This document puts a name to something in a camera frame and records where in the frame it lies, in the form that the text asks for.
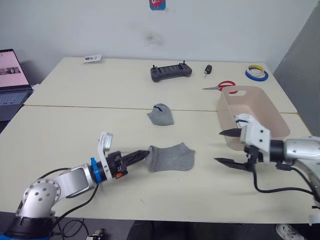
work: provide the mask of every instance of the gray sock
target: gray sock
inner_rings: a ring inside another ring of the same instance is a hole
[[[170,108],[162,103],[153,106],[153,110],[147,113],[154,125],[166,126],[174,124]]]
[[[195,162],[195,151],[183,142],[167,148],[150,146],[149,155],[145,158],[150,172],[167,170],[189,171]]]

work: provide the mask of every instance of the laptop screen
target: laptop screen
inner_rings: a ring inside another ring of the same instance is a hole
[[[0,88],[29,85],[12,49],[0,50]]]

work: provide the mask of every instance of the red scissors handle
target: red scissors handle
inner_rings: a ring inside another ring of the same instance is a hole
[[[222,91],[223,88],[225,87],[231,87],[231,86],[235,86],[235,82],[233,81],[223,81],[223,82],[220,82],[218,84],[218,87],[219,87],[219,91]],[[236,94],[238,91],[231,91],[229,92],[230,94]]]

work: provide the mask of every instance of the laptop keyboard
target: laptop keyboard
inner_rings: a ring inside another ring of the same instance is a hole
[[[27,92],[14,92],[0,94],[0,106],[7,106],[13,104],[20,104]]]

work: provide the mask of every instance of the laptop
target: laptop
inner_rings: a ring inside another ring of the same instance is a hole
[[[31,94],[15,51],[0,50],[0,121],[10,121]]]

